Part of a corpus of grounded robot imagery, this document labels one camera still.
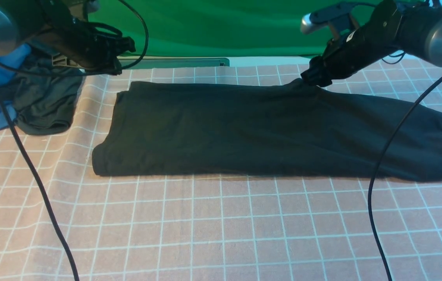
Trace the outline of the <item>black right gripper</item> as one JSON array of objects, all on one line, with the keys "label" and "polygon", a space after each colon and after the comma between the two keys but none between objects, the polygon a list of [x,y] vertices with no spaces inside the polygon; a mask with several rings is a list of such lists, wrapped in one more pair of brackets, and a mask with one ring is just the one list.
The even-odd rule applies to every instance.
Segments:
[{"label": "black right gripper", "polygon": [[311,60],[311,69],[303,71],[301,78],[307,85],[328,87],[332,80],[349,78],[395,52],[395,44],[383,43],[366,27],[360,27],[331,41],[322,55]]}]

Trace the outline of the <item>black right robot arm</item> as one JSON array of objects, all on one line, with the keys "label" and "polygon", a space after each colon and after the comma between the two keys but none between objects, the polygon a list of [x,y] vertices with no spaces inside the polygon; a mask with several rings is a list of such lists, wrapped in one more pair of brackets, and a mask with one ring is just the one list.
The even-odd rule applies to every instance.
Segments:
[{"label": "black right robot arm", "polygon": [[301,32],[328,27],[332,38],[322,55],[310,60],[303,82],[328,87],[401,51],[442,68],[442,6],[383,0],[360,25],[352,11],[360,2],[339,2],[303,16]]}]

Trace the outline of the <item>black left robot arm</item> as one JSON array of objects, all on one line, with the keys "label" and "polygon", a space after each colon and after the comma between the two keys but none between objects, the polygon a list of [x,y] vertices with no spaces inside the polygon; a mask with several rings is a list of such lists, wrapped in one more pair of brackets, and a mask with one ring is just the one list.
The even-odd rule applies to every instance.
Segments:
[{"label": "black left robot arm", "polygon": [[91,22],[96,0],[0,0],[0,56],[36,42],[52,52],[56,68],[83,69],[89,75],[119,75],[123,53],[135,41],[115,27]]}]

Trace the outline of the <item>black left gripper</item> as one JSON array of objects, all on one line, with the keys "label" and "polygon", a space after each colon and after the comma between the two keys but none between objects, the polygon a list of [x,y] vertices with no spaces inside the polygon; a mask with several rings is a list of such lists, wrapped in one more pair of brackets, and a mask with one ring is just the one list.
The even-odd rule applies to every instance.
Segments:
[{"label": "black left gripper", "polygon": [[120,75],[118,55],[136,51],[135,41],[117,28],[77,18],[66,26],[48,25],[36,35],[36,44],[51,55],[53,67],[83,69],[91,75]]}]

